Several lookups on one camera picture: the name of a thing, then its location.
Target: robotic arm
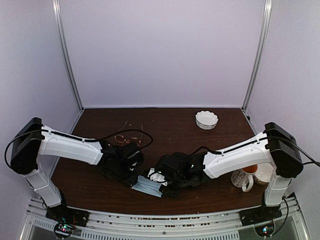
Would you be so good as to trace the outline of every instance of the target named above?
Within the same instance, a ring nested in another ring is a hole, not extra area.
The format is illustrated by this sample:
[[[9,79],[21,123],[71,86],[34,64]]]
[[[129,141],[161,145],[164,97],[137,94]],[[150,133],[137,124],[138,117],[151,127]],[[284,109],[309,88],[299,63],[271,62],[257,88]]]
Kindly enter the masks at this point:
[[[295,138],[271,122],[265,125],[264,132],[219,151],[164,155],[154,168],[146,171],[144,178],[135,169],[144,161],[144,155],[135,143],[118,146],[77,137],[42,125],[41,119],[35,117],[17,134],[10,163],[11,168],[23,175],[42,197],[48,207],[48,218],[68,224],[76,219],[76,225],[82,227],[86,226],[89,213],[67,207],[63,193],[43,173],[37,162],[38,155],[59,156],[96,165],[103,176],[158,197],[176,197],[181,188],[196,187],[251,165],[271,163],[274,171],[262,196],[262,205],[239,213],[245,226],[281,216],[282,197],[292,178],[303,170],[300,154],[292,144],[296,144]]]

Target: mug handle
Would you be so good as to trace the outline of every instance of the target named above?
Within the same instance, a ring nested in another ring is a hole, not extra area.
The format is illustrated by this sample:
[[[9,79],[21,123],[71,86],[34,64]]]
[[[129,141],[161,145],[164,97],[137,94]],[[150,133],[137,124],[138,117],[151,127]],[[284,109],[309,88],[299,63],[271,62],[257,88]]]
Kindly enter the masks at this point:
[[[244,181],[242,183],[242,191],[244,193],[249,192],[252,189],[253,185],[254,185],[254,178],[252,177],[252,175],[248,175],[248,180],[249,180],[249,186],[248,187],[247,187],[246,181]]]

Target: orange object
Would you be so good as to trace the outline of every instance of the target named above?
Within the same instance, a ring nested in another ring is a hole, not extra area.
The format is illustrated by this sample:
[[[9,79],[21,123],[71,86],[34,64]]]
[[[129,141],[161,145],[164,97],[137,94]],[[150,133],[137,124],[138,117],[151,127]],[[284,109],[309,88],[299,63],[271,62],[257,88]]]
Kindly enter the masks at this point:
[[[254,174],[258,170],[258,164],[242,168],[248,174]]]

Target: mug with printed text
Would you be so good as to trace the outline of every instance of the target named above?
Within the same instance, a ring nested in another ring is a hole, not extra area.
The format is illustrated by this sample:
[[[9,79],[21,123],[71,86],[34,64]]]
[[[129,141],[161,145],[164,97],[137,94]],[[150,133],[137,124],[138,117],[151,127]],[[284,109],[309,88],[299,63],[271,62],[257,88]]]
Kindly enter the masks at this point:
[[[252,165],[233,171],[231,182],[237,188],[241,188],[244,193],[249,192],[254,185],[254,175],[258,170],[258,165]]]

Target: vertical metal rail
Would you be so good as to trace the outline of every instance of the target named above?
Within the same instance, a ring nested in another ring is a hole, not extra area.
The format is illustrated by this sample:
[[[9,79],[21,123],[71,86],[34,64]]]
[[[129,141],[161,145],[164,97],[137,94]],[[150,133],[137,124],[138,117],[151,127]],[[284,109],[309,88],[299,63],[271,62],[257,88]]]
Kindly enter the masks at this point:
[[[267,40],[267,35],[269,31],[269,25],[270,25],[270,19],[271,19],[271,9],[272,9],[272,0],[265,0],[265,5],[264,5],[264,13],[263,13],[263,18],[262,18],[262,24],[261,24],[261,32],[260,32],[260,38],[259,38],[259,43],[258,43],[258,48],[256,51],[256,56],[255,56],[255,61],[253,65],[253,70],[251,73],[251,78],[249,82],[249,86],[245,95],[245,99],[242,105],[242,111],[246,112],[248,108],[248,104],[250,101],[250,97],[252,95],[256,79],[258,76],[259,72],[259,67],[261,64],[262,60],[262,55],[263,51],[265,48],[266,40]]]
[[[62,48],[62,54],[63,54],[63,60],[64,60],[64,65],[65,69],[68,75],[68,79],[71,85],[71,89],[73,92],[73,96],[76,100],[76,104],[79,108],[79,111],[82,111],[84,109],[80,96],[79,96],[79,91],[76,85],[74,73],[72,71],[71,67],[71,62],[70,62],[70,57],[67,49],[67,42],[66,42],[66,37],[65,37],[65,32],[64,32],[64,26],[63,26],[63,21],[62,21],[62,15],[61,15],[61,10],[60,10],[60,0],[52,0],[53,4],[53,12],[54,12],[54,17],[56,21],[56,25],[58,28],[59,32],[59,38],[60,38],[60,43],[61,43],[61,48]]]

